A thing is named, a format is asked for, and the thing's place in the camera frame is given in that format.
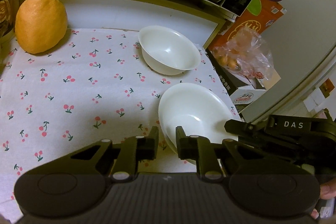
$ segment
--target orange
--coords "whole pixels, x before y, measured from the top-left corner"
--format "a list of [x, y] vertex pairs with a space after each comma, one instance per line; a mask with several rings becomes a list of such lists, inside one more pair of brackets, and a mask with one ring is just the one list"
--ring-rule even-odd
[[67, 26], [67, 12], [59, 0], [25, 0], [16, 14], [16, 39], [26, 52], [45, 52], [64, 37]]

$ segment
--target metal screw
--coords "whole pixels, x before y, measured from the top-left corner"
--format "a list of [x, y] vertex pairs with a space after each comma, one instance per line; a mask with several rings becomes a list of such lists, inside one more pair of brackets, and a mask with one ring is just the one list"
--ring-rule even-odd
[[129, 173], [123, 172], [123, 171], [119, 171], [119, 172], [115, 172], [112, 175], [112, 178], [114, 178], [115, 180], [125, 180], [125, 179], [128, 179], [129, 176], [130, 176]]
[[222, 174], [217, 171], [208, 171], [205, 173], [205, 177], [210, 180], [217, 180], [222, 177]]

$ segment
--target plastic bag of fruit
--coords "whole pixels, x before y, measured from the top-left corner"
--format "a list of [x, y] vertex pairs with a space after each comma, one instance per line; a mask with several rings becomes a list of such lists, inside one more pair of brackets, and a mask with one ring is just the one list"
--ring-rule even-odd
[[272, 77], [273, 58], [267, 42], [259, 33], [241, 28], [224, 46], [212, 51], [218, 63], [227, 70], [250, 79]]

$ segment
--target human hand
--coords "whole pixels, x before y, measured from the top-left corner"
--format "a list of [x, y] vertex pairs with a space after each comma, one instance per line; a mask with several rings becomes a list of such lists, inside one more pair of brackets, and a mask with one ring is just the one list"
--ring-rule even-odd
[[[336, 197], [336, 178], [331, 181], [324, 183], [320, 186], [320, 198], [321, 199], [331, 199]], [[319, 213], [316, 209], [311, 213], [312, 218], [316, 219]], [[336, 215], [328, 218], [321, 219], [319, 224], [336, 224]]]

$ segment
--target cherry print tablecloth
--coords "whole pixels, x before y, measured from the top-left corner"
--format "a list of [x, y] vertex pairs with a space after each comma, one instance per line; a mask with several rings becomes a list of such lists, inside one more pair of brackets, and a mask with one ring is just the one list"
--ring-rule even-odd
[[[20, 217], [13, 186], [24, 172], [100, 139], [123, 142], [159, 126], [165, 90], [180, 82], [211, 89], [239, 119], [216, 72], [199, 47], [202, 63], [177, 76], [162, 76], [142, 59], [138, 32], [68, 30], [56, 49], [31, 55], [13, 39], [2, 45], [0, 78], [0, 213]], [[139, 171], [194, 172], [160, 133], [157, 159]]]

